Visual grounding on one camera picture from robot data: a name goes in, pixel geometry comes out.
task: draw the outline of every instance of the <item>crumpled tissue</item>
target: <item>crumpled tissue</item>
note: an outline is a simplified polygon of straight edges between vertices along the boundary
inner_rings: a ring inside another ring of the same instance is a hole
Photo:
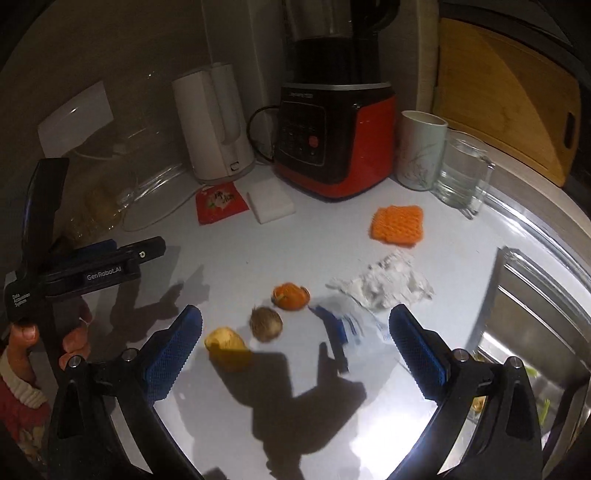
[[[409,306],[434,294],[427,279],[413,270],[413,258],[400,249],[357,278],[333,278],[326,286],[350,295],[369,310],[390,309],[399,303]]]

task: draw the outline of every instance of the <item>blender control panel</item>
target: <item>blender control panel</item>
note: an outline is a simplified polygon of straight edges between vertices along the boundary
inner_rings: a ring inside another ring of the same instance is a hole
[[[309,103],[283,102],[278,137],[278,148],[285,155],[322,166],[326,152],[324,108]]]

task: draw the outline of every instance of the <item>blender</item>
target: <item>blender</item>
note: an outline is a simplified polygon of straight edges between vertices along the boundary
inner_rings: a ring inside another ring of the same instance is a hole
[[[275,168],[326,199],[392,172],[395,97],[381,82],[378,32],[400,0],[284,0],[293,82],[283,85]]]

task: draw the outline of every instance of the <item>white sponge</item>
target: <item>white sponge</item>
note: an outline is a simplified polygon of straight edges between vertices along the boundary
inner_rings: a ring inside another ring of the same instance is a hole
[[[275,178],[255,183],[249,189],[248,196],[259,223],[267,223],[296,212],[296,206]]]

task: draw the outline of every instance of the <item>red packet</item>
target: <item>red packet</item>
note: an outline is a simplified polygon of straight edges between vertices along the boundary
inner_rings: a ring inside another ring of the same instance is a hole
[[[248,205],[233,182],[205,187],[197,192],[195,202],[200,225],[214,223],[248,210]]]

